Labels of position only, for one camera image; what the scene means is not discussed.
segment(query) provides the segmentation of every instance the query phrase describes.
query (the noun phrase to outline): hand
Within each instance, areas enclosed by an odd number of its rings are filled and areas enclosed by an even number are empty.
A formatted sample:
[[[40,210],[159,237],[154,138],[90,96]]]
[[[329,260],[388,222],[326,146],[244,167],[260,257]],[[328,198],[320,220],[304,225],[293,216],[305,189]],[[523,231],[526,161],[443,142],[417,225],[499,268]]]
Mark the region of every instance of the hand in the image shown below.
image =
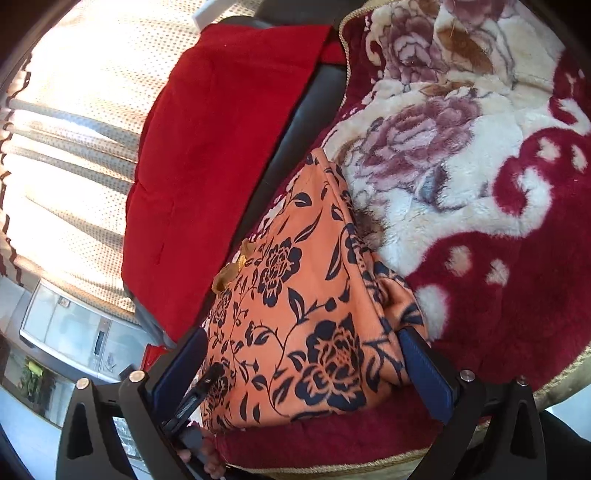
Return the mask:
[[[226,472],[226,464],[221,460],[219,453],[216,449],[215,435],[209,430],[204,429],[201,426],[194,425],[189,428],[198,428],[201,430],[203,435],[203,443],[199,449],[203,456],[207,458],[207,462],[204,465],[205,471],[214,479],[217,480],[223,476]],[[180,459],[187,463],[191,459],[190,450],[178,450],[178,456]]]

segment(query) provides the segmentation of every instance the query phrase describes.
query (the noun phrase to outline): folded garment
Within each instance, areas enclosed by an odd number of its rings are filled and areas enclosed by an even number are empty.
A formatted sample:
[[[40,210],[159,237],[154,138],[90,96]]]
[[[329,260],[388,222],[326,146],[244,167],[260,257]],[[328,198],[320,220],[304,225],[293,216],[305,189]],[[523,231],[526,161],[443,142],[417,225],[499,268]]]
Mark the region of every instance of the folded garment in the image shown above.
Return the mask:
[[[172,340],[195,322],[330,30],[211,25],[152,107],[127,201],[122,276]]]
[[[433,348],[485,381],[525,375],[545,407],[591,358],[589,84],[519,3],[376,3],[342,26],[347,99],[323,149]],[[440,428],[400,388],[373,409],[233,430],[218,447],[263,473],[352,476],[417,460]]]
[[[208,317],[202,405],[211,431],[375,407],[408,384],[395,331],[426,329],[412,291],[357,233],[347,182],[322,149],[248,247]]]

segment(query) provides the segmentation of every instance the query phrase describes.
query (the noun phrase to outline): floral plush blanket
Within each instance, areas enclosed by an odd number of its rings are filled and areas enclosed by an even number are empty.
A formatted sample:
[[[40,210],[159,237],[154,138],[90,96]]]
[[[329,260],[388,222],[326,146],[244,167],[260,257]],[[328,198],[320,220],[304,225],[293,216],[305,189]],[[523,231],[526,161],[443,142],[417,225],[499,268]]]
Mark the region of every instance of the floral plush blanket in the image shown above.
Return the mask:
[[[591,355],[583,72],[505,0],[367,5],[341,36],[348,88],[322,146],[360,235],[415,291],[433,348],[486,381],[523,374],[542,391]],[[373,410],[262,430],[228,434],[220,450],[270,470],[388,466],[439,426],[406,388]]]

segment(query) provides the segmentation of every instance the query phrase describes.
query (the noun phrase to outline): orange floral fabric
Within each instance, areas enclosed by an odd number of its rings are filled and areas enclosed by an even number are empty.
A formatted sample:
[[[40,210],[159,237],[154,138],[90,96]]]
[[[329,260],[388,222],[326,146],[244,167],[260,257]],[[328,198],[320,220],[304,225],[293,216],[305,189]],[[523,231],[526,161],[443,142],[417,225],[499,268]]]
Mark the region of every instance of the orange floral fabric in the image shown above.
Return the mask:
[[[421,312],[358,236],[345,178],[321,149],[249,247],[206,324],[204,368],[224,366],[202,406],[208,429],[351,412],[408,382],[395,331],[426,336]]]

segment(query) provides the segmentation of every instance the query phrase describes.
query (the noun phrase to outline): bolt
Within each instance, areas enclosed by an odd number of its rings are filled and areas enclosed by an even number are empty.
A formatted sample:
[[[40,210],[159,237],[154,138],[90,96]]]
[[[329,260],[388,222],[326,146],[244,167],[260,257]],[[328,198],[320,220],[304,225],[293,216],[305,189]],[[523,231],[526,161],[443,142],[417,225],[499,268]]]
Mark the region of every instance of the bolt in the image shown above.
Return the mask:
[[[78,390],[84,390],[86,387],[88,387],[88,385],[90,385],[90,380],[87,378],[81,378],[78,380],[78,382],[76,382],[76,388]]]
[[[129,381],[133,383],[141,382],[146,376],[146,373],[143,370],[136,370],[135,372],[131,372],[129,374]]]
[[[472,370],[465,369],[460,372],[460,378],[464,382],[474,382],[476,375],[474,374],[474,372]]]

